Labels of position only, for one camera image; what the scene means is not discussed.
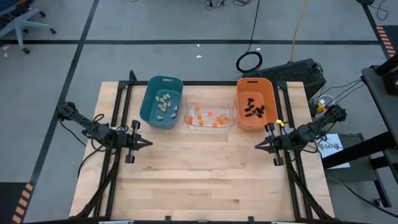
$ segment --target clear plastic container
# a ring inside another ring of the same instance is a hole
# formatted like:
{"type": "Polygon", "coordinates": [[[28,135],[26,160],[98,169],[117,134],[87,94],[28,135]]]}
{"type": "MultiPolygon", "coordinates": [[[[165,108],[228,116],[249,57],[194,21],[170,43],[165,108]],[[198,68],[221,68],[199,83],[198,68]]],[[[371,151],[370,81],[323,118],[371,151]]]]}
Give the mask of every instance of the clear plastic container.
{"type": "Polygon", "coordinates": [[[187,96],[184,121],[192,130],[229,131],[235,123],[235,100],[187,96]]]}

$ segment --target yellow cable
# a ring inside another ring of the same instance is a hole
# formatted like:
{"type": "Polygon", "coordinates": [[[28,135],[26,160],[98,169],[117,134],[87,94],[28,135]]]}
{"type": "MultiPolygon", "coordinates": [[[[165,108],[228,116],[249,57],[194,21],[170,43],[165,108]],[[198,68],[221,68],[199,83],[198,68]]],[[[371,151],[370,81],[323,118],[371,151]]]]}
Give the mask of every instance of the yellow cable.
{"type": "Polygon", "coordinates": [[[300,22],[301,22],[301,20],[303,19],[305,9],[307,8],[307,4],[308,4],[308,0],[305,0],[304,6],[303,6],[303,10],[301,10],[300,17],[299,17],[299,19],[298,19],[298,21],[297,21],[296,30],[294,31],[293,44],[292,44],[292,55],[290,56],[290,61],[291,61],[291,62],[293,62],[294,48],[295,48],[295,42],[296,42],[297,31],[298,31],[298,29],[299,29],[300,22]]]}

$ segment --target cable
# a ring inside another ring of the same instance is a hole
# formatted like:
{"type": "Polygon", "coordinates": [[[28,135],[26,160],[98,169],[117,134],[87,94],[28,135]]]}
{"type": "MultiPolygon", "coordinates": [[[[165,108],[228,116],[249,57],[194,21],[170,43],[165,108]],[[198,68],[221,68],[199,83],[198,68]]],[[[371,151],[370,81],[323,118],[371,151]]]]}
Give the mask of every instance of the cable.
{"type": "Polygon", "coordinates": [[[349,93],[347,93],[344,97],[342,97],[339,101],[337,101],[336,103],[340,102],[341,100],[343,100],[344,98],[346,98],[350,93],[354,92],[355,90],[361,88],[362,86],[365,86],[365,84],[361,85],[360,87],[356,87],[355,89],[351,90],[349,93]]]}
{"type": "Polygon", "coordinates": [[[380,211],[382,211],[382,212],[384,212],[384,213],[386,213],[386,214],[388,214],[388,215],[390,215],[390,216],[392,216],[392,217],[394,217],[394,218],[398,218],[398,215],[396,215],[396,214],[394,214],[394,213],[392,213],[392,212],[389,212],[389,211],[387,211],[387,210],[385,210],[385,209],[383,209],[383,208],[381,208],[381,207],[378,207],[378,206],[374,205],[372,202],[370,202],[370,201],[366,200],[365,198],[361,197],[361,196],[358,195],[354,190],[352,190],[350,187],[348,187],[346,184],[341,183],[339,180],[336,180],[336,179],[333,178],[333,177],[330,177],[330,176],[328,176],[328,175],[326,175],[326,176],[327,176],[328,178],[334,180],[335,182],[337,182],[337,183],[339,183],[339,184],[345,186],[351,193],[353,193],[355,196],[357,196],[357,198],[361,199],[363,202],[365,202],[365,203],[371,205],[372,207],[374,207],[374,208],[376,208],[376,209],[378,209],[378,210],[380,210],[380,211]]]}
{"type": "Polygon", "coordinates": [[[381,21],[386,20],[388,14],[389,14],[389,11],[387,11],[387,10],[381,8],[381,4],[382,4],[383,2],[385,2],[385,1],[386,1],[386,0],[382,0],[382,1],[380,2],[380,4],[379,4],[379,7],[374,7],[374,6],[372,6],[372,5],[369,5],[369,6],[372,7],[373,9],[377,9],[376,15],[377,15],[377,18],[380,19],[381,21]],[[380,18],[379,11],[386,12],[386,13],[387,13],[386,16],[384,16],[384,18],[380,18]]]}
{"type": "Polygon", "coordinates": [[[361,79],[354,80],[354,81],[350,82],[349,84],[343,85],[343,86],[332,86],[332,87],[330,87],[329,89],[327,89],[323,94],[325,94],[327,91],[331,90],[332,88],[343,88],[343,87],[349,86],[349,85],[351,85],[352,83],[358,82],[358,81],[361,81],[361,79]]]}
{"type": "Polygon", "coordinates": [[[296,35],[297,35],[297,31],[299,30],[299,26],[300,26],[301,20],[303,19],[305,9],[307,8],[307,4],[308,4],[308,0],[305,0],[303,9],[302,9],[302,11],[300,13],[300,17],[299,17],[299,19],[297,21],[296,29],[294,30],[293,44],[292,44],[292,55],[290,56],[290,62],[293,62],[296,35]]]}
{"type": "Polygon", "coordinates": [[[337,98],[339,98],[343,93],[345,93],[345,92],[347,92],[348,90],[350,90],[350,89],[352,89],[352,88],[354,88],[358,83],[360,83],[361,81],[358,81],[358,82],[356,82],[353,86],[351,86],[351,87],[349,87],[349,88],[347,88],[346,90],[344,90],[344,91],[342,91],[338,96],[336,96],[335,97],[335,99],[337,100],[337,98]]]}
{"type": "Polygon", "coordinates": [[[87,161],[87,159],[89,159],[89,158],[90,158],[92,155],[94,155],[96,152],[104,152],[104,151],[107,151],[107,150],[110,150],[110,149],[111,149],[110,146],[112,146],[113,141],[114,141],[114,137],[116,136],[116,133],[119,131],[119,130],[118,130],[119,128],[126,128],[126,130],[124,130],[124,131],[128,131],[128,130],[129,130],[129,127],[126,126],[126,125],[125,125],[125,126],[119,126],[118,128],[116,128],[115,132],[113,133],[111,143],[109,144],[109,146],[108,146],[105,150],[100,151],[100,150],[94,148],[94,151],[93,151],[92,153],[90,153],[87,157],[85,157],[85,159],[83,159],[83,161],[81,162],[81,164],[80,164],[80,166],[79,166],[79,169],[78,169],[78,173],[77,173],[77,177],[78,177],[78,178],[79,178],[79,175],[80,175],[81,168],[83,167],[83,164],[87,161]]]}
{"type": "Polygon", "coordinates": [[[211,0],[206,0],[206,1],[205,1],[205,9],[206,9],[207,11],[211,11],[211,10],[213,10],[214,8],[223,7],[223,6],[224,6],[224,2],[225,2],[225,0],[223,0],[223,1],[221,1],[221,2],[220,2],[220,0],[217,0],[216,6],[214,6],[211,0]]]}
{"type": "Polygon", "coordinates": [[[235,6],[245,6],[251,3],[252,0],[234,0],[232,1],[232,4],[234,4],[235,6]]]}
{"type": "Polygon", "coordinates": [[[82,140],[80,140],[80,139],[76,136],[76,134],[73,133],[73,131],[71,131],[71,130],[69,130],[67,127],[65,127],[65,125],[63,125],[63,123],[62,123],[61,120],[59,120],[59,122],[60,122],[60,124],[61,124],[61,126],[62,126],[63,128],[65,128],[67,131],[69,131],[70,134],[72,134],[73,137],[75,137],[75,138],[77,139],[77,141],[79,141],[80,143],[82,143],[82,145],[84,145],[84,146],[86,147],[86,144],[85,144],[82,140]]]}
{"type": "Polygon", "coordinates": [[[251,42],[253,41],[253,34],[254,34],[254,29],[256,28],[256,22],[257,22],[257,15],[259,13],[259,6],[260,6],[260,0],[258,0],[257,2],[257,9],[256,9],[256,16],[254,18],[254,24],[253,24],[253,30],[251,31],[251,37],[250,37],[250,44],[249,44],[249,48],[246,51],[246,53],[244,53],[242,56],[240,56],[238,58],[238,60],[236,61],[236,69],[238,69],[238,71],[240,71],[241,73],[247,73],[247,72],[254,72],[257,71],[259,68],[261,68],[262,65],[262,55],[259,52],[250,52],[250,47],[251,47],[251,42]],[[257,57],[259,57],[259,63],[252,69],[249,70],[243,70],[240,67],[240,63],[241,60],[246,57],[247,55],[257,55],[257,57]]]}

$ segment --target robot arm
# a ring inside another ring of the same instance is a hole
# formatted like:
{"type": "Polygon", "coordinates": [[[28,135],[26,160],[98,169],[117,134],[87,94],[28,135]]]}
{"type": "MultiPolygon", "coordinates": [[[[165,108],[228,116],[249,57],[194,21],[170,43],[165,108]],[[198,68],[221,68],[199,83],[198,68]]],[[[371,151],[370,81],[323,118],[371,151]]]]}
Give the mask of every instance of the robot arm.
{"type": "Polygon", "coordinates": [[[129,154],[126,156],[127,163],[134,163],[133,151],[138,151],[142,147],[152,145],[152,142],[143,139],[140,134],[137,134],[140,122],[136,120],[131,123],[133,128],[132,134],[128,134],[124,129],[114,130],[109,127],[109,124],[101,124],[86,118],[79,113],[72,102],[65,102],[62,106],[57,107],[56,116],[61,121],[68,120],[78,123],[85,129],[82,133],[86,137],[98,141],[105,147],[129,148],[129,154]]]}

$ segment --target black floor stripe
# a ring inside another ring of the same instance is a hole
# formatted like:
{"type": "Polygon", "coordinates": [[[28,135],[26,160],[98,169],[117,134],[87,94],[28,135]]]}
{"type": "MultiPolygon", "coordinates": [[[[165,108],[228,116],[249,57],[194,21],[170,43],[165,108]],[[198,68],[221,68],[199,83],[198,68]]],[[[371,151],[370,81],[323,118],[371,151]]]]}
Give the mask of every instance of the black floor stripe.
{"type": "MultiPolygon", "coordinates": [[[[88,18],[87,18],[85,27],[83,29],[83,33],[81,34],[78,46],[76,48],[75,55],[73,56],[72,62],[70,64],[68,75],[65,79],[65,83],[63,84],[62,91],[61,91],[60,97],[58,99],[57,106],[60,105],[61,103],[63,103],[67,97],[67,93],[68,93],[70,84],[72,82],[73,75],[75,74],[75,70],[76,70],[77,64],[79,62],[81,51],[83,50],[84,41],[87,38],[87,34],[88,34],[88,30],[90,29],[91,22],[93,22],[93,18],[94,18],[94,14],[95,14],[95,11],[96,11],[96,8],[98,5],[98,1],[99,0],[93,1],[93,5],[90,9],[90,13],[88,14],[88,18]]],[[[53,118],[51,119],[51,122],[50,122],[49,129],[47,130],[47,133],[45,135],[45,139],[44,139],[42,148],[40,150],[39,157],[37,158],[36,165],[34,167],[32,176],[30,177],[30,182],[33,184],[33,186],[36,186],[37,181],[39,180],[39,176],[42,171],[45,158],[47,157],[47,153],[49,151],[50,143],[53,138],[56,127],[57,127],[57,119],[55,116],[53,116],[53,118]]]]}
{"type": "Polygon", "coordinates": [[[372,27],[373,32],[374,32],[374,35],[376,35],[376,37],[377,37],[377,41],[379,41],[379,43],[381,45],[381,48],[383,49],[384,56],[386,56],[386,59],[389,59],[390,56],[389,56],[389,54],[387,52],[387,49],[385,48],[384,44],[382,44],[381,37],[380,37],[380,35],[379,35],[379,33],[377,32],[377,29],[376,29],[376,26],[377,26],[376,22],[373,19],[373,16],[372,16],[371,11],[369,10],[369,7],[367,5],[362,5],[362,8],[365,11],[365,14],[366,14],[366,17],[368,18],[369,23],[371,24],[371,27],[372,27]]]}
{"type": "MultiPolygon", "coordinates": [[[[4,40],[4,44],[18,44],[4,40]]],[[[25,40],[25,44],[79,44],[80,40],[25,40]]],[[[249,44],[250,40],[85,40],[98,45],[249,44]]],[[[291,45],[293,40],[253,40],[252,44],[291,45]]],[[[377,40],[296,40],[297,45],[379,45],[377,40]]]]}

